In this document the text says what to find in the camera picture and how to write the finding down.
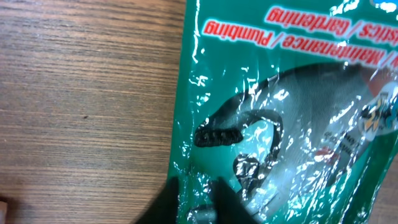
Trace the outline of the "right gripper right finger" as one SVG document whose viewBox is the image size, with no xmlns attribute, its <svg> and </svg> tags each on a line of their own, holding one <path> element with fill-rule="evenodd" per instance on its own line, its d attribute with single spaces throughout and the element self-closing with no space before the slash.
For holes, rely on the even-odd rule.
<svg viewBox="0 0 398 224">
<path fill-rule="evenodd" d="M 258 224 L 222 178 L 214 183 L 214 207 L 217 224 Z"/>
</svg>

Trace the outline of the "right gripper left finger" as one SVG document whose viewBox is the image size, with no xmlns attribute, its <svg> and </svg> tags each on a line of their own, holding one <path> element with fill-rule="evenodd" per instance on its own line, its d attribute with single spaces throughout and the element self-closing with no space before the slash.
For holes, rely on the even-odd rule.
<svg viewBox="0 0 398 224">
<path fill-rule="evenodd" d="M 164 188 L 133 224 L 176 224 L 178 214 L 178 177 L 166 181 Z"/>
</svg>

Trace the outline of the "green 3M gloves package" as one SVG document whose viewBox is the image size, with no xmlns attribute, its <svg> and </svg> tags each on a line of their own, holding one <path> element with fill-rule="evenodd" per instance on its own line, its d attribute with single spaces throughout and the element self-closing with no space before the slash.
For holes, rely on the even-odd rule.
<svg viewBox="0 0 398 224">
<path fill-rule="evenodd" d="M 187 2 L 179 223 L 215 222 L 217 178 L 258 223 L 367 223 L 396 154 L 396 1 Z"/>
</svg>

